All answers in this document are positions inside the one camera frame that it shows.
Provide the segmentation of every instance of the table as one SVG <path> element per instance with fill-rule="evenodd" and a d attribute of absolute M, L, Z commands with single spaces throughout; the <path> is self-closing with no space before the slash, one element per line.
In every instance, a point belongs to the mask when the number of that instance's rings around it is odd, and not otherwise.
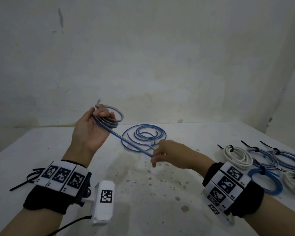
<path fill-rule="evenodd" d="M 121 134 L 131 126 L 120 125 L 115 131 Z M 157 126 L 166 131 L 168 139 L 199 150 L 215 161 L 224 161 L 223 152 L 216 144 L 245 148 L 240 140 L 265 149 L 259 142 L 263 141 L 295 153 L 239 122 Z M 72 131 L 73 127 L 35 128 L 0 153 L 0 230 L 22 209 L 33 185 L 27 184 L 12 192 L 9 189 L 24 182 L 32 168 L 46 167 L 51 161 L 61 159 L 71 142 Z M 257 235 L 238 217 L 232 227 L 218 221 L 201 199 L 203 178 L 196 172 L 178 169 L 166 162 L 153 168 L 148 156 L 125 150 L 113 135 L 95 154 L 89 170 L 92 189 L 102 179 L 116 184 L 112 221 L 106 226 L 91 226 L 84 220 L 58 235 Z M 285 186 L 283 193 L 275 198 L 295 211 L 295 196 Z M 188 206 L 189 211 L 183 212 L 183 206 Z M 89 203 L 82 208 L 70 206 L 61 225 L 89 215 L 89 210 Z"/>

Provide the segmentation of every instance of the dirty spot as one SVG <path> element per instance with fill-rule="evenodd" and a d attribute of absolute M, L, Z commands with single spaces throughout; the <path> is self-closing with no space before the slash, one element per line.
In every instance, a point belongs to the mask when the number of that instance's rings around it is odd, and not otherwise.
<path fill-rule="evenodd" d="M 183 205 L 183 206 L 181 207 L 181 210 L 182 210 L 182 212 L 186 213 L 186 212 L 189 211 L 189 207 L 186 206 L 186 205 Z"/>
<path fill-rule="evenodd" d="M 63 15 L 61 13 L 61 9 L 60 8 L 58 8 L 58 15 L 59 15 L 60 26 L 61 26 L 61 28 L 63 28 Z"/>

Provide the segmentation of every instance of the white cable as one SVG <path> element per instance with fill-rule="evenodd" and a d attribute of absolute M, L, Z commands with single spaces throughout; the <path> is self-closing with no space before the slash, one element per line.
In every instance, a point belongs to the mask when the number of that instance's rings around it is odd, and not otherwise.
<path fill-rule="evenodd" d="M 291 190 L 293 194 L 295 194 L 295 172 L 293 171 L 287 171 L 284 173 L 284 182 L 286 186 Z"/>
<path fill-rule="evenodd" d="M 254 161 L 252 156 L 249 154 L 249 152 L 247 152 L 244 149 L 241 149 L 240 147 L 233 147 L 233 148 L 234 148 L 234 151 L 231 152 L 232 147 L 228 145 L 223 150 L 224 156 L 227 161 L 244 170 L 252 166 L 252 163 Z"/>

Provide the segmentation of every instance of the wristband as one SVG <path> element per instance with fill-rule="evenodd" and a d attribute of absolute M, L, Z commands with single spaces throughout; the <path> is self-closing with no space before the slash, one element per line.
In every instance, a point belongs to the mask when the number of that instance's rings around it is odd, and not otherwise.
<path fill-rule="evenodd" d="M 23 207 L 28 210 L 50 209 L 66 214 L 71 204 L 79 204 L 90 186 L 91 173 L 72 161 L 52 162 L 35 181 Z"/>
<path fill-rule="evenodd" d="M 225 215 L 231 213 L 240 218 L 253 214 L 260 207 L 264 196 L 261 186 L 229 162 L 214 163 L 202 184 L 205 186 L 204 196 L 212 202 L 209 207 L 215 214 L 219 214 L 219 210 Z"/>

